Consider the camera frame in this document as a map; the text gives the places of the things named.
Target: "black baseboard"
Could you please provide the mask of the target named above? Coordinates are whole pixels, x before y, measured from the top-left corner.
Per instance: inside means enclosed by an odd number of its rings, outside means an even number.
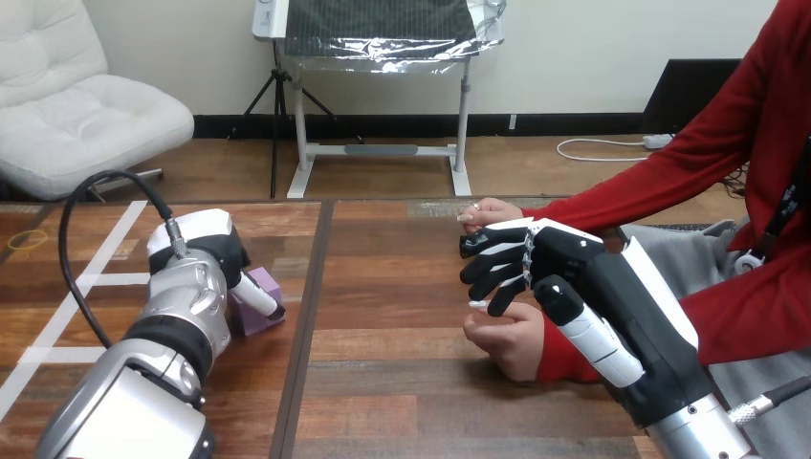
[[[273,115],[197,115],[196,139],[224,139],[237,125],[236,139],[271,139]],[[456,137],[456,115],[346,115],[332,122],[325,115],[307,115],[307,138],[443,138]],[[468,136],[607,136],[639,134],[641,113],[573,113],[518,115],[510,129],[510,115],[470,115]],[[280,126],[281,139],[293,139],[296,128],[288,117]]]

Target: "red shirt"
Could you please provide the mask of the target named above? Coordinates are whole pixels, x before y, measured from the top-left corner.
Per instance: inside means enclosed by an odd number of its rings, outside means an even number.
[[[625,172],[524,215],[581,230],[613,228],[696,196],[750,162],[751,223],[729,251],[751,249],[774,214],[811,133],[811,1],[781,0],[720,93],[663,150]],[[811,345],[808,206],[783,230],[769,261],[681,301],[703,364]],[[555,325],[545,324],[539,381],[595,381],[597,372]]]

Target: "white wall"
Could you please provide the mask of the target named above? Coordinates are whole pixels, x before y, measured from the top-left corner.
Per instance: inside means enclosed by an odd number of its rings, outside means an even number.
[[[253,0],[84,1],[110,72],[194,114],[241,113],[270,73],[270,45],[251,34]],[[776,3],[508,2],[505,43],[473,60],[473,113],[640,112],[669,58],[743,56]],[[458,79],[312,72],[305,85],[339,114],[444,114],[458,110]],[[272,97],[257,108],[267,113]]]

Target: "person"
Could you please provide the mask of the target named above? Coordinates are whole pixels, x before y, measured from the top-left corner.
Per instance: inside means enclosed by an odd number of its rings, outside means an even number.
[[[464,214],[465,230],[521,217],[550,218],[587,232],[623,226],[646,249],[691,320],[699,359],[732,405],[811,374],[811,212],[800,207],[761,267],[737,274],[755,248],[811,142],[811,1],[780,0],[719,94],[664,149],[625,172],[546,208],[488,198]],[[692,198],[749,163],[748,218],[703,232],[629,225]],[[800,172],[809,179],[807,167]],[[514,303],[515,323],[477,315],[463,328],[514,381],[595,382],[598,374],[541,311]],[[811,455],[811,394],[748,430],[764,457]]]

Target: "gray cloth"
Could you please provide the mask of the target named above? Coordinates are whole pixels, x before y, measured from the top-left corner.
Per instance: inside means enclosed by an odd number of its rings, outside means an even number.
[[[625,226],[623,231],[628,237],[639,240],[673,293],[681,298],[735,275],[734,262],[741,253],[726,249],[738,228],[733,226],[718,235],[705,234],[712,231],[673,231],[636,225]],[[712,365],[710,371],[727,402],[736,406],[766,390],[811,374],[811,349]],[[811,457],[811,391],[744,428],[764,459],[808,459]]]

